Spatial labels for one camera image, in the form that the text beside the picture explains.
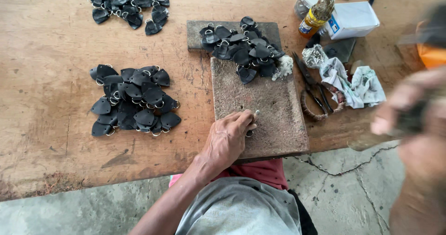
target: glue bottle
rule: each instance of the glue bottle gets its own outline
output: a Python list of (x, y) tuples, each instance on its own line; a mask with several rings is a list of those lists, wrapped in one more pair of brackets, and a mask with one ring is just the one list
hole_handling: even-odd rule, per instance
[(299, 25), (299, 33), (304, 38), (311, 38), (330, 18), (334, 10), (334, 0), (318, 0)]

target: pile of leather pieces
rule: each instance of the pile of leather pieces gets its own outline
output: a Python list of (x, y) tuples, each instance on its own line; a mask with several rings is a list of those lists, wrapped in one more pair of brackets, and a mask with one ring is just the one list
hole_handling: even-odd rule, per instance
[(169, 74), (159, 66), (122, 69), (119, 75), (111, 65), (90, 69), (90, 76), (104, 88), (104, 94), (91, 108), (98, 114), (92, 135), (112, 135), (116, 128), (152, 132), (158, 136), (181, 122), (171, 110), (180, 107), (162, 86), (170, 86)]
[(146, 19), (146, 35), (158, 33), (170, 16), (169, 10), (165, 6), (170, 5), (169, 0), (87, 0), (92, 3), (93, 19), (97, 24), (103, 23), (111, 15), (116, 15), (124, 19), (133, 28), (137, 29), (142, 25), (143, 15), (140, 14), (143, 8), (153, 7), (152, 19)]
[(270, 44), (257, 23), (249, 16), (240, 21), (241, 32), (227, 29), (222, 25), (214, 27), (209, 23), (200, 34), (203, 37), (203, 48), (221, 60), (232, 60), (236, 63), (236, 73), (243, 84), (251, 82), (257, 73), (261, 77), (272, 77), (277, 74), (277, 59), (285, 55), (276, 44)]

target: gray shirt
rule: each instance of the gray shirt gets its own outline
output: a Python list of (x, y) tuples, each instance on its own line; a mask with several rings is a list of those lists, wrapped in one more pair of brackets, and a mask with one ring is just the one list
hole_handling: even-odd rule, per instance
[(286, 190), (240, 177), (204, 187), (184, 213), (176, 235), (301, 235), (296, 200)]

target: forearm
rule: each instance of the forearm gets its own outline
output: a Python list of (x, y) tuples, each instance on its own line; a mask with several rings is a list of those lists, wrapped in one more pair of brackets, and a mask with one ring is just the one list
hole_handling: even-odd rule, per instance
[(184, 174), (153, 204), (129, 235), (174, 234), (187, 207), (214, 174), (209, 164), (197, 155)]
[(392, 235), (444, 235), (445, 182), (424, 184), (406, 174), (401, 193), (390, 212)]

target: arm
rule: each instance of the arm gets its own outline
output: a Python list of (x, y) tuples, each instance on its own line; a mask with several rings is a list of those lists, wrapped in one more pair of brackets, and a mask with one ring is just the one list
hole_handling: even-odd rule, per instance
[[(371, 131), (390, 132), (398, 110), (408, 109), (425, 90), (445, 82), (446, 68), (410, 76), (379, 107)], [(398, 148), (406, 177), (390, 212), (392, 235), (446, 234), (446, 96), (433, 101), (424, 116), (423, 133), (404, 138)]]
[(129, 235), (172, 235), (189, 204), (245, 148), (245, 135), (256, 128), (252, 111), (232, 113), (212, 124), (206, 144), (184, 174), (159, 198)]

